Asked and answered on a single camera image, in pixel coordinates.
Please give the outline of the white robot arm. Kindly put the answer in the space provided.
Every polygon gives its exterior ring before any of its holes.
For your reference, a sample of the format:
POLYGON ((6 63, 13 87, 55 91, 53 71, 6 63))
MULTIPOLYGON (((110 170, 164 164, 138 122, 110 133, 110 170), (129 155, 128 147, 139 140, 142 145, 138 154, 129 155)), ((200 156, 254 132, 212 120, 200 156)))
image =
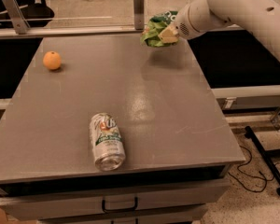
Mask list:
POLYGON ((280 5, 274 0, 194 0, 159 34, 165 44, 238 25, 280 62, 280 5))

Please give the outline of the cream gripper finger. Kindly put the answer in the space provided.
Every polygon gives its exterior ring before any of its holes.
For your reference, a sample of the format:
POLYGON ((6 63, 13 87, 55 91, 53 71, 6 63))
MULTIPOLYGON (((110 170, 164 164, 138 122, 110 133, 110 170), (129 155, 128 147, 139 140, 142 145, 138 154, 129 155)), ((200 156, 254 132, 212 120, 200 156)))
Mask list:
POLYGON ((168 25, 158 34, 159 39, 164 44, 171 44, 178 41, 179 34, 173 25, 168 25))

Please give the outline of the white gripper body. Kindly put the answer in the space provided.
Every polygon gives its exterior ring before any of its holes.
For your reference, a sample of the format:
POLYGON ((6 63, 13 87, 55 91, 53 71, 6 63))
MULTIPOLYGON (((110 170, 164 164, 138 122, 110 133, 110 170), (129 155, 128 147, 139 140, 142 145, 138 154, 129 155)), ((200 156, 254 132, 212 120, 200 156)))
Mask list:
POLYGON ((215 15, 207 0, 193 0, 178 11, 174 25, 180 37, 191 40, 208 31, 225 28, 231 23, 215 15))

